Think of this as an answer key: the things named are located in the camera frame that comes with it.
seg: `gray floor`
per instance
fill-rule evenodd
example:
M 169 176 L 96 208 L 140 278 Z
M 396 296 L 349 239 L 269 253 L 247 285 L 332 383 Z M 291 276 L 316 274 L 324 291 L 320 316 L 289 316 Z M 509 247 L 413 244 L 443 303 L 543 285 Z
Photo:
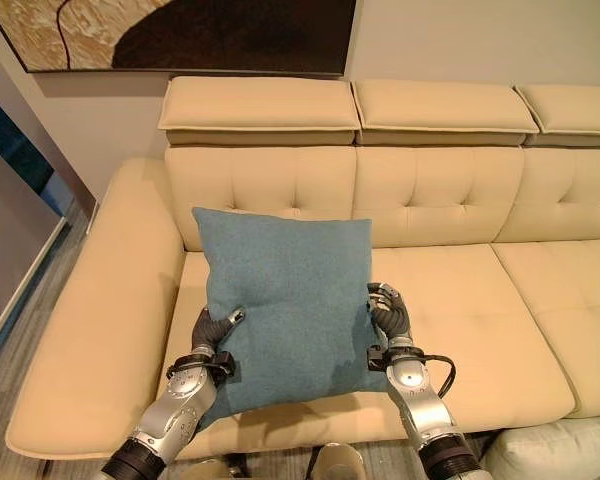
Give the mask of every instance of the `gray floor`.
M 103 464 L 102 460 L 34 460 L 12 453 L 4 444 L 4 432 L 27 366 L 84 240 L 87 219 L 82 212 L 72 206 L 68 219 L 73 227 L 55 252 L 0 352 L 0 480 L 88 480 Z M 474 435 L 469 443 L 477 453 L 488 440 L 489 435 Z M 355 447 L 362 454 L 370 480 L 426 480 L 416 455 L 406 442 L 363 443 Z M 294 449 L 251 454 L 247 461 L 252 474 L 259 478 L 301 480 L 310 455 L 310 449 Z M 181 474 L 194 463 L 177 462 L 161 478 L 187 480 L 180 478 Z

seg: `wall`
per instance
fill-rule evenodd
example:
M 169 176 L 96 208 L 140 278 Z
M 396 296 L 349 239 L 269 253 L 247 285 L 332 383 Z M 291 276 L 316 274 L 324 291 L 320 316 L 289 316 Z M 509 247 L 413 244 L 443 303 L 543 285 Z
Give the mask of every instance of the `wall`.
M 348 78 L 600 84 L 600 0 L 358 0 Z M 91 192 L 133 155 L 162 157 L 166 73 L 24 73 L 0 62 Z
M 27 74 L 1 33 L 0 63 L 98 200 L 125 158 L 164 155 L 167 73 Z
M 363 1 L 350 78 L 600 85 L 600 0 Z

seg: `robotic hand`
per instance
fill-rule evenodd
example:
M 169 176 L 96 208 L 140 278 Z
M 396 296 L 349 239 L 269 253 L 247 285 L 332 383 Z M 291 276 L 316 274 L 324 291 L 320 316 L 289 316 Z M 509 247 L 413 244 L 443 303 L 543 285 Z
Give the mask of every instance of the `robotic hand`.
M 231 354 L 215 349 L 244 316 L 238 308 L 214 322 L 207 307 L 202 309 L 193 329 L 191 353 L 169 367 L 165 392 L 93 480 L 156 480 L 160 476 L 193 439 L 200 418 L 216 399 L 216 386 L 233 375 Z
M 400 294 L 386 283 L 370 283 L 371 320 L 387 337 L 388 348 L 367 351 L 369 370 L 386 371 L 389 397 L 398 406 L 409 441 L 431 480 L 491 480 L 480 469 L 441 397 L 451 388 L 455 366 L 448 357 L 425 355 L 411 337 L 409 315 Z M 436 393 L 426 367 L 441 360 L 451 371 Z

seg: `teal pillow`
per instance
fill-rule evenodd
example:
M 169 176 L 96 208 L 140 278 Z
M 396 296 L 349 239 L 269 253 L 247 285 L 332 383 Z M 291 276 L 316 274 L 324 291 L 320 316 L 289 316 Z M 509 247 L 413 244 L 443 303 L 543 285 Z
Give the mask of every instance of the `teal pillow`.
M 246 319 L 219 346 L 238 363 L 201 426 L 268 405 L 386 391 L 366 368 L 371 221 L 286 220 L 195 208 L 219 320 Z

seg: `painting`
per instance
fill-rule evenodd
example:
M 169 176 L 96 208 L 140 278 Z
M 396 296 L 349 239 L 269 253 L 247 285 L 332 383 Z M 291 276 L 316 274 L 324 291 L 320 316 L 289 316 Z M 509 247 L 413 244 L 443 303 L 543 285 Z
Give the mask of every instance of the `painting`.
M 355 0 L 0 0 L 27 72 L 342 75 Z

